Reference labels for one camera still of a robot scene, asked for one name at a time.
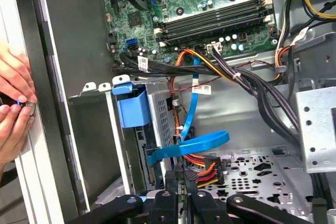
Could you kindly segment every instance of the metal bracket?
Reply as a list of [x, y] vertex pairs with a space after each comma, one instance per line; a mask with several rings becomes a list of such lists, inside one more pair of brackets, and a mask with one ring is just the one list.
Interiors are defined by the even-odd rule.
[[92, 91], [92, 90], [96, 90], [96, 89], [97, 89], [97, 85], [94, 82], [88, 82], [84, 85], [84, 88], [82, 89], [82, 92]]

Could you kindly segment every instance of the cable label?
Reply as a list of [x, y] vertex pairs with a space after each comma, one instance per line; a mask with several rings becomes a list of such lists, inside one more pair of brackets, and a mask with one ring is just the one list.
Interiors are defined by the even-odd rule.
[[148, 70], [148, 58], [138, 56], [138, 68], [140, 71], [147, 72]]
[[211, 86], [210, 85], [199, 85], [199, 86], [193, 87], [191, 92], [196, 93], [196, 94], [210, 95]]
[[301, 39], [303, 39], [307, 33], [309, 29], [309, 26], [305, 27], [304, 29], [302, 29], [300, 31], [300, 33], [294, 38], [294, 40], [292, 41], [292, 43], [290, 44], [291, 46], [295, 45], [295, 43]]

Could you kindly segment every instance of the ventilation holes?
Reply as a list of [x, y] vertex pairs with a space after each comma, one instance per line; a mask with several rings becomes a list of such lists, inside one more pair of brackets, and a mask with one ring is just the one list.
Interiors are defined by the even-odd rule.
[[167, 105], [164, 100], [159, 101], [159, 113], [160, 113], [160, 120], [161, 120], [161, 128], [163, 132], [163, 141], [166, 146], [173, 145], [173, 138], [170, 133], [168, 117], [167, 117]]

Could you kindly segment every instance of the perforated metal panel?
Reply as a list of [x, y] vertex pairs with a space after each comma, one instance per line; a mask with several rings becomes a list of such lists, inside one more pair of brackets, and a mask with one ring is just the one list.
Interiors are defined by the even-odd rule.
[[161, 100], [157, 102], [157, 106], [159, 108], [160, 113], [160, 122], [161, 122], [161, 130], [163, 134], [163, 143], [165, 146], [169, 146], [173, 144], [173, 136], [170, 131], [169, 120], [168, 120], [168, 108], [167, 101]]

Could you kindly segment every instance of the blue connector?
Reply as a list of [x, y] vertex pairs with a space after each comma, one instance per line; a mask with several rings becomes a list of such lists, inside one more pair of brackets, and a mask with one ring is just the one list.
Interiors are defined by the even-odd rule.
[[138, 44], [138, 39], [136, 38], [133, 38], [133, 39], [127, 39], [125, 40], [125, 44], [126, 46], [134, 46], [134, 45], [137, 45]]

